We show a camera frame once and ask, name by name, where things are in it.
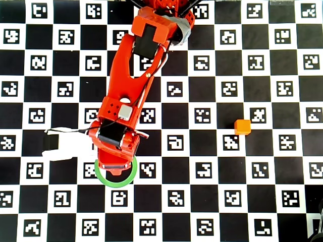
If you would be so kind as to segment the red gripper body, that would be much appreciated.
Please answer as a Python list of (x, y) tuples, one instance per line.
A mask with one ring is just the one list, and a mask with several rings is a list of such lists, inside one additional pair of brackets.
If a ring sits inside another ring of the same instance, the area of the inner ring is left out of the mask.
[(88, 136), (97, 147), (99, 161), (133, 161), (140, 138), (149, 138), (147, 133), (111, 120), (94, 121)]

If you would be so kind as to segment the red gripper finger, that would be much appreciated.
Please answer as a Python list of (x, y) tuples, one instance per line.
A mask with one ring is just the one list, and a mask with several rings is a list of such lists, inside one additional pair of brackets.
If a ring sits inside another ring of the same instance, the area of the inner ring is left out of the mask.
[(121, 176), (132, 169), (132, 162), (103, 150), (97, 152), (98, 167), (113, 176)]

